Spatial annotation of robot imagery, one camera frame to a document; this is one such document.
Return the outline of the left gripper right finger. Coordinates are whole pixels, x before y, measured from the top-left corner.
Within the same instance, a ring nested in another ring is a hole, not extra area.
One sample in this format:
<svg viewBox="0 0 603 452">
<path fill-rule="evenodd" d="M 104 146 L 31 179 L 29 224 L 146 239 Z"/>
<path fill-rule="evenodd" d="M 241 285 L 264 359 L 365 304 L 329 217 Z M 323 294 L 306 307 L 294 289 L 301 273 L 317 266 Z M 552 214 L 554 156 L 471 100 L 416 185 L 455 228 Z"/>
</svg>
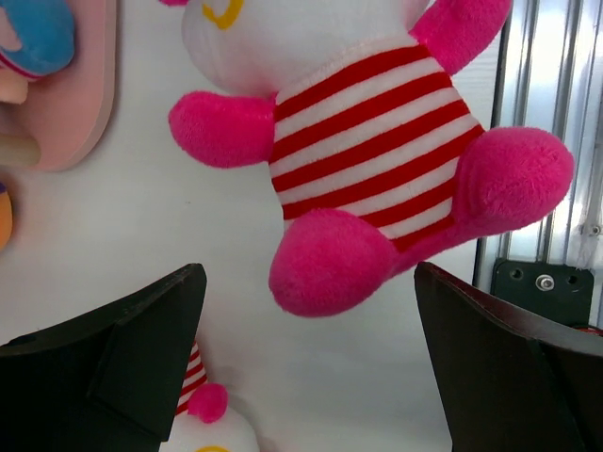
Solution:
<svg viewBox="0 0 603 452">
<path fill-rule="evenodd" d="M 414 278 L 453 450 L 601 450 L 601 336 L 431 263 L 419 264 Z"/>
</svg>

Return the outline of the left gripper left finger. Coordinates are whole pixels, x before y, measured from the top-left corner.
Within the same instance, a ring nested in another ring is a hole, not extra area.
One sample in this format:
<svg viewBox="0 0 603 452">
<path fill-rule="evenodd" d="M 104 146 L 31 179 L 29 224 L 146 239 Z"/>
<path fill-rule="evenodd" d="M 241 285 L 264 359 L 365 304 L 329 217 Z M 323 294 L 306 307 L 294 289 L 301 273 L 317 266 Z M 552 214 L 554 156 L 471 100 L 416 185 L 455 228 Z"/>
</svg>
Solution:
<svg viewBox="0 0 603 452">
<path fill-rule="evenodd" d="M 189 264 L 1 347 L 4 451 L 156 451 L 169 439 L 206 275 Z"/>
</svg>

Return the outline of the pink panda plush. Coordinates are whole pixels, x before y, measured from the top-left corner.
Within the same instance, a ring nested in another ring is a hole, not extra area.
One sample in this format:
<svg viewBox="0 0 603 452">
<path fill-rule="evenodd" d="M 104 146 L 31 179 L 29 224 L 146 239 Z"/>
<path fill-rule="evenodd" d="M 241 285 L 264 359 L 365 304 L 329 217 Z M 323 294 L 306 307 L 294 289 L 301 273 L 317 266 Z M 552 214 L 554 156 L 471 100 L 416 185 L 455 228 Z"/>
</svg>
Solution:
<svg viewBox="0 0 603 452">
<path fill-rule="evenodd" d="M 214 91 L 171 109 L 207 166 L 260 163 L 284 234 L 269 289 L 286 312 L 346 312 L 464 242 L 529 225 L 553 202 L 516 168 L 452 78 L 508 1 L 186 1 L 182 37 Z"/>
<path fill-rule="evenodd" d="M 200 349 L 194 344 L 169 439 L 160 452 L 259 452 L 256 433 L 230 406 L 227 389 L 208 380 Z"/>
</svg>

